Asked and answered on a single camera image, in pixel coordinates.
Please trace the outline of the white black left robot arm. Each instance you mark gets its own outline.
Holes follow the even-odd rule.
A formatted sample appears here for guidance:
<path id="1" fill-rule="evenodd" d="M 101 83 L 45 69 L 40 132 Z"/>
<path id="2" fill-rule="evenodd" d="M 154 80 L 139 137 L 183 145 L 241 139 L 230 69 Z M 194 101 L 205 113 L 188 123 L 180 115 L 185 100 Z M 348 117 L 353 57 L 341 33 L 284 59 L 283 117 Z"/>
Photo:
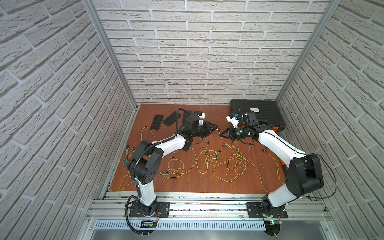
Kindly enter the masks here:
<path id="1" fill-rule="evenodd" d="M 144 216 L 151 217 L 157 208 L 153 181 L 163 157 L 177 150 L 189 150 L 195 137 L 206 138 L 218 128 L 205 120 L 204 113 L 188 114 L 181 126 L 176 121 L 176 131 L 171 137 L 156 142 L 144 140 L 139 144 L 127 169 L 137 188 L 137 201 Z"/>

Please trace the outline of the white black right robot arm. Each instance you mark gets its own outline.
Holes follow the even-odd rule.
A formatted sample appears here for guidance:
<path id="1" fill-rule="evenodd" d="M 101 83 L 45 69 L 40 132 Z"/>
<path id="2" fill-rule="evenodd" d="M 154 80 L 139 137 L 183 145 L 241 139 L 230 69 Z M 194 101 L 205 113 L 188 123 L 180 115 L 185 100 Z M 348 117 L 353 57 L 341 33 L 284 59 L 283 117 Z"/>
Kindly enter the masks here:
<path id="1" fill-rule="evenodd" d="M 274 152 L 288 167 L 285 183 L 263 197 L 261 213 L 267 218 L 279 214 L 285 204 L 324 186 L 320 157 L 292 146 L 268 125 L 229 127 L 220 136 L 232 141 L 251 137 Z"/>

